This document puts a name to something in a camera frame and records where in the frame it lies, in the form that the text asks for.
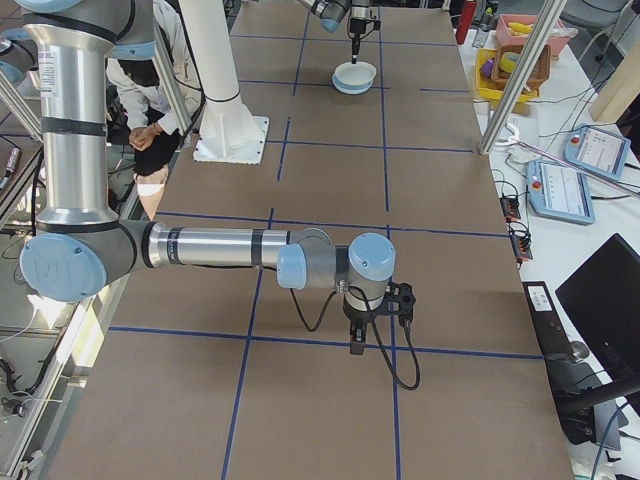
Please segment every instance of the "white cloth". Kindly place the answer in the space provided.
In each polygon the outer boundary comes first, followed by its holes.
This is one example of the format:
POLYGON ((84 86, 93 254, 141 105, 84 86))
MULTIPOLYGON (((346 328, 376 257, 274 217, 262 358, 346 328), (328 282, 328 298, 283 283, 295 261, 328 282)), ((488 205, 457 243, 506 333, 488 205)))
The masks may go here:
MULTIPOLYGON (((173 71, 176 78, 187 85, 200 88, 198 75, 189 54, 187 42, 182 28, 182 22, 176 11, 164 0, 153 0, 153 13, 156 22, 166 33, 173 56, 173 71)), ((118 96, 122 106, 127 111, 128 127, 133 130, 138 127, 146 127, 148 124, 146 112, 151 107, 164 114, 158 120, 158 125, 162 127, 168 135, 171 135, 178 128, 175 113, 171 110, 162 86, 141 87, 136 85, 124 73, 117 60, 110 58, 107 62, 107 78, 118 89, 118 96)), ((193 114, 200 105, 200 92, 193 88, 178 84, 184 96, 187 111, 193 114)))

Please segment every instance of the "brown table surface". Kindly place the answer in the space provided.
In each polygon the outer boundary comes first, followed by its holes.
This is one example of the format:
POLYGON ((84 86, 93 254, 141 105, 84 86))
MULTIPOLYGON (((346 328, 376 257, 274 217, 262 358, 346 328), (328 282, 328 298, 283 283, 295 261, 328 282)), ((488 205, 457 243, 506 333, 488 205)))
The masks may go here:
MULTIPOLYGON (((376 83, 347 96, 331 86, 344 24, 243 3, 231 40, 244 102, 270 117, 264 158, 185 151, 157 219, 388 235, 417 297, 419 390, 392 383, 373 338, 349 355, 340 302, 306 333, 271 272, 142 271, 48 478, 572 478, 448 15, 378 14, 361 54, 376 83)), ((301 293, 308 316, 327 293, 301 293)), ((411 382, 400 330, 379 326, 411 382)))

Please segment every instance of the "power strip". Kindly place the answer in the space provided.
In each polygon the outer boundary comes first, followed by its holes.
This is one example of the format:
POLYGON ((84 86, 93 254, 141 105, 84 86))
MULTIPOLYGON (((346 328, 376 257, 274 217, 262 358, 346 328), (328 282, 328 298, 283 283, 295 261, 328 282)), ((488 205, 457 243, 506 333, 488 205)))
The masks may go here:
POLYGON ((504 219, 507 223, 513 222, 514 220, 520 220, 522 218, 520 216, 518 201, 515 198, 501 197, 500 206, 502 207, 502 214, 504 215, 504 219))
POLYGON ((513 254, 516 257, 518 263, 528 262, 533 260, 533 253, 531 253, 531 241, 525 242, 522 237, 518 236, 516 232, 512 231, 509 234, 511 240, 511 247, 513 248, 513 254))

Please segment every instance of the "yellow object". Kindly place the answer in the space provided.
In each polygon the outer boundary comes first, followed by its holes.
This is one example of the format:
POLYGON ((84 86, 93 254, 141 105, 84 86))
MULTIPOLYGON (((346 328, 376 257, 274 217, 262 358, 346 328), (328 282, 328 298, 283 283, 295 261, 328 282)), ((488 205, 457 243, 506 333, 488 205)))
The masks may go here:
POLYGON ((506 73, 513 73, 516 69, 516 64, 520 60, 520 54, 516 52, 505 52, 500 57, 500 62, 498 63, 498 67, 500 70, 506 73))
POLYGON ((524 33, 524 34, 529 34, 533 30, 533 25, 525 25, 524 23, 518 23, 518 22, 509 22, 508 26, 514 32, 524 33))
MULTIPOLYGON (((498 52, 496 50, 487 50, 485 48, 480 48, 478 49, 478 54, 476 56, 476 89, 478 90, 478 94, 482 98, 486 98, 487 100, 500 100, 503 94, 503 91, 498 88, 496 82, 494 82, 490 78, 484 78, 480 73, 480 68, 482 68, 482 65, 484 65, 487 60, 496 58, 497 53, 498 52)), ((533 100, 538 96, 538 90, 531 90, 531 92, 521 94, 518 97, 518 102, 525 103, 529 100, 533 100)))

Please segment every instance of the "blue joint cap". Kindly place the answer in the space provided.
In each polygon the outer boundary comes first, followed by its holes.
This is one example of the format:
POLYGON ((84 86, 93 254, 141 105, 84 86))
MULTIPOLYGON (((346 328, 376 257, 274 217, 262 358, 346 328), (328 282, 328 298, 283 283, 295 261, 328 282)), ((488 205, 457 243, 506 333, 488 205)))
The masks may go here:
POLYGON ((41 295, 60 302, 77 302, 107 284, 100 258, 68 235, 43 233, 27 242, 20 254, 25 280, 41 295))
POLYGON ((24 28, 10 28, 2 32, 2 35, 8 40, 17 40, 19 42, 31 40, 31 37, 24 28))
POLYGON ((0 61, 0 70, 11 83, 21 82, 26 77, 26 74, 7 62, 0 61))
POLYGON ((323 18, 322 20, 320 20, 320 25, 322 25, 322 28, 324 28, 327 32, 334 33, 340 26, 340 23, 330 18, 323 18))
POLYGON ((21 7, 37 13, 56 13, 75 7, 82 0, 16 0, 21 7))
POLYGON ((109 52, 108 57, 118 60, 151 60, 155 51, 155 41, 132 45, 116 45, 116 47, 109 52))
POLYGON ((349 263, 367 280, 387 281, 393 275, 396 250, 387 237, 378 233, 364 233, 351 243, 349 263))
POLYGON ((278 285, 302 290, 307 284, 307 259, 297 243, 285 245, 278 252, 278 285))

